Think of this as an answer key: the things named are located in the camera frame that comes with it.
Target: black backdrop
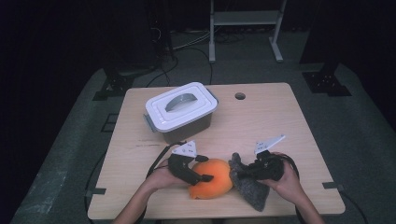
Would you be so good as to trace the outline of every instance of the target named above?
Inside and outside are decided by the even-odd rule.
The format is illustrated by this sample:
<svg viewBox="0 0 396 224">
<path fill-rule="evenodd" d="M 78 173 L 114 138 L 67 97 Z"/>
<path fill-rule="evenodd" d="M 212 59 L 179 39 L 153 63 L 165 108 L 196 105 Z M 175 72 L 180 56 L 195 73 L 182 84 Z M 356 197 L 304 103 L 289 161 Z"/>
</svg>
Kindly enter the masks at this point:
<svg viewBox="0 0 396 224">
<path fill-rule="evenodd" d="M 321 0 L 300 63 L 329 55 L 354 71 L 396 130 L 396 4 L 381 0 Z"/>
<path fill-rule="evenodd" d="M 273 0 L 215 0 L 215 10 L 277 10 L 280 8 L 280 3 L 280 1 Z M 310 28 L 318 4 L 318 0 L 289 0 L 282 21 L 282 29 L 307 30 Z M 209 29 L 210 0 L 169 0 L 169 6 L 172 29 L 176 31 Z"/>
<path fill-rule="evenodd" d="M 13 217 L 104 60 L 155 64 L 147 8 L 129 0 L 0 2 L 0 223 Z"/>
</svg>

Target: floor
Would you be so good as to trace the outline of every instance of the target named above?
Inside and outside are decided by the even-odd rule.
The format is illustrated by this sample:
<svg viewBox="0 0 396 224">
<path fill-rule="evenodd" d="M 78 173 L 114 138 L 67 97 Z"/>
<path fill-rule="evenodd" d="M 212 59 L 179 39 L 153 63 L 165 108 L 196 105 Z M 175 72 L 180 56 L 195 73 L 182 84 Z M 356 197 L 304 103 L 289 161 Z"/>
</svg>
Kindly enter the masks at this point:
<svg viewBox="0 0 396 224">
<path fill-rule="evenodd" d="M 364 217 L 367 223 L 393 223 L 396 133 L 356 74 L 342 64 L 335 75 L 351 96 L 330 97 L 311 92 L 302 72 L 318 71 L 320 65 L 299 64 L 308 32 L 279 35 L 283 63 L 275 60 L 268 43 L 270 34 L 219 37 L 215 63 L 206 58 L 206 40 L 178 50 L 176 59 L 163 57 L 162 69 L 137 77 L 132 88 L 180 86 L 192 81 L 205 85 L 289 83 L 333 180 L 344 187 L 347 196 L 343 196 L 345 213 L 325 216 L 326 223 L 364 223 Z M 177 49 L 200 35 L 173 34 L 174 47 Z M 88 220 L 86 215 L 90 190 L 99 176 L 123 100 L 122 96 L 93 100 L 105 82 L 103 70 L 92 74 L 12 223 L 110 222 Z M 297 217 L 280 217 L 277 222 L 299 223 Z"/>
</svg>

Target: orange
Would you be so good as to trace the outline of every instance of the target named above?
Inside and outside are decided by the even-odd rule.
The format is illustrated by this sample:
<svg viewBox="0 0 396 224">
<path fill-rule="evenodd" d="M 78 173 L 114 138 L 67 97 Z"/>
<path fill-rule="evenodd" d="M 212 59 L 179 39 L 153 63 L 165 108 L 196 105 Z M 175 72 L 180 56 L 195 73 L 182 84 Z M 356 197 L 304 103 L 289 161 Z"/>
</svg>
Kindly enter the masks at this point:
<svg viewBox="0 0 396 224">
<path fill-rule="evenodd" d="M 198 162 L 192 170 L 199 175 L 213 175 L 209 182 L 199 182 L 195 186 L 189 187 L 192 199 L 212 199 L 227 193 L 233 182 L 230 178 L 230 165 L 227 161 L 219 159 L 209 159 L 205 162 Z"/>
</svg>

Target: table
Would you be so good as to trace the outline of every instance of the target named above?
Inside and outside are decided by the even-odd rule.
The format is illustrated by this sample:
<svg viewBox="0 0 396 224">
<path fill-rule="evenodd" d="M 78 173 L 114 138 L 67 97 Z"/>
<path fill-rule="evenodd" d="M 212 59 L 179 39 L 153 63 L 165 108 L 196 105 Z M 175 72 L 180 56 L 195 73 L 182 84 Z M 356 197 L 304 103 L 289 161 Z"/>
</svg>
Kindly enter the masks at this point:
<svg viewBox="0 0 396 224">
<path fill-rule="evenodd" d="M 301 183 L 318 211 L 341 214 L 345 205 L 337 189 L 325 189 L 332 182 L 304 115 L 287 83 L 206 86 L 218 98 L 211 126 L 187 139 L 195 140 L 198 154 L 229 160 L 238 152 L 242 162 L 255 160 L 256 142 L 285 134 L 272 151 L 291 156 L 300 171 Z M 144 181 L 150 165 L 166 147 L 161 133 L 153 133 L 143 114 L 146 101 L 173 88 L 130 89 L 125 95 L 119 119 L 96 187 L 88 216 L 113 219 Z M 244 100 L 235 98 L 242 92 Z M 187 188 L 173 187 L 155 192 L 148 201 L 146 218 L 280 217 L 295 215 L 294 205 L 270 191 L 263 212 L 254 210 L 236 189 L 212 200 L 192 200 Z"/>
</svg>

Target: shelf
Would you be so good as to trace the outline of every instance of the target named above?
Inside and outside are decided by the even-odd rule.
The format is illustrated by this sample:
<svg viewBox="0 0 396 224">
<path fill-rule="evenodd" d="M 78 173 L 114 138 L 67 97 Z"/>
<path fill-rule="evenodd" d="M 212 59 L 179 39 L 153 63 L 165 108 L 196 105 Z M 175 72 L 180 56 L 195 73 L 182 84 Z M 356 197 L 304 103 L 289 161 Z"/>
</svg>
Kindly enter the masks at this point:
<svg viewBox="0 0 396 224">
<path fill-rule="evenodd" d="M 278 10 L 215 12 L 214 25 L 276 24 Z"/>
</svg>

